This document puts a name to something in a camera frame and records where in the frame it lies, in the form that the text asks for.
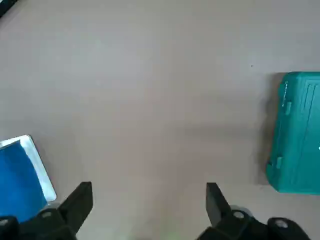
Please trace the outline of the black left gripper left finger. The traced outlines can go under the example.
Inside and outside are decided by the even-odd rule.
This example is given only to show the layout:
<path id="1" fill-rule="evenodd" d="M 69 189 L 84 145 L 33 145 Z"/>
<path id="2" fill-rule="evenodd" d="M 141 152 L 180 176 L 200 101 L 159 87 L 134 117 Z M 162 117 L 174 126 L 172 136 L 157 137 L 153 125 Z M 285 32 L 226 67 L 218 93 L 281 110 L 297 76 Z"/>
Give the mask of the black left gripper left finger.
<path id="1" fill-rule="evenodd" d="M 13 215 L 0 218 L 2 240 L 75 240 L 93 209 L 90 181 L 81 182 L 58 206 L 48 207 L 31 219 L 18 222 Z"/>

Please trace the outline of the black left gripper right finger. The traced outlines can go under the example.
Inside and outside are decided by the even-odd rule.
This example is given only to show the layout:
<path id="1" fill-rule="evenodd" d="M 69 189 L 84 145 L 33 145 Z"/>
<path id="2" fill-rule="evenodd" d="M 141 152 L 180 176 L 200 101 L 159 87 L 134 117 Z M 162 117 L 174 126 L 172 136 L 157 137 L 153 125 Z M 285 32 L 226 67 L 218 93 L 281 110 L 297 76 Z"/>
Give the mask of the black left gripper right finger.
<path id="1" fill-rule="evenodd" d="M 206 184 L 205 207 L 211 226 L 199 240 L 309 240 L 293 220 L 272 217 L 264 224 L 242 209 L 232 209 L 215 182 Z"/>

